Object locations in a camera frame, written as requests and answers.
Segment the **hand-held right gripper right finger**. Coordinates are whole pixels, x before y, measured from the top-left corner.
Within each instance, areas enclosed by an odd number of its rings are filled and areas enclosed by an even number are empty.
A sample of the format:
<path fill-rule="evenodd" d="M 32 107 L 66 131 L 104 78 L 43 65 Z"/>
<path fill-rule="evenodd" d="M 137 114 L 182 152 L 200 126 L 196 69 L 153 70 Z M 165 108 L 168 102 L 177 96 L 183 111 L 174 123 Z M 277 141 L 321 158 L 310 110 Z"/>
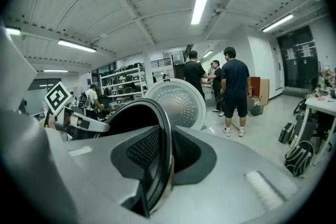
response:
<path fill-rule="evenodd" d="M 282 205 L 298 191 L 286 173 L 246 145 L 172 127 L 175 171 L 158 223 L 243 223 Z"/>

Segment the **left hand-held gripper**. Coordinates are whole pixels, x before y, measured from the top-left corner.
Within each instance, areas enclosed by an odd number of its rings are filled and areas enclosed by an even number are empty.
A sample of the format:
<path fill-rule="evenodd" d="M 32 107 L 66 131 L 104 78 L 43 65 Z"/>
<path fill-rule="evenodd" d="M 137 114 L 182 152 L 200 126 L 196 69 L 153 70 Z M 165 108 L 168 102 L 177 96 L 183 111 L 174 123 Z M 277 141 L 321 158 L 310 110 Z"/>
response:
<path fill-rule="evenodd" d="M 48 110 L 45 112 L 44 127 L 57 130 L 63 140 L 74 140 L 78 130 L 105 133 L 110 125 L 79 114 L 76 101 L 62 82 L 58 82 L 44 97 Z"/>

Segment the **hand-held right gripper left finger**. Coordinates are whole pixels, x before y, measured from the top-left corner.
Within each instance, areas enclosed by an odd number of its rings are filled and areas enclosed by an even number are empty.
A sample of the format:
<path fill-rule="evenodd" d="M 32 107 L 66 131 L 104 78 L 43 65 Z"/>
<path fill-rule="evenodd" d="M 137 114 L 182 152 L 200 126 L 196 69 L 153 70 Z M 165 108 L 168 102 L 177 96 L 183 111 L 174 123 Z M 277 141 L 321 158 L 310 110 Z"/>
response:
<path fill-rule="evenodd" d="M 126 133 L 65 143 L 79 168 L 118 204 L 141 191 L 146 202 L 154 188 L 161 129 L 148 126 Z"/>

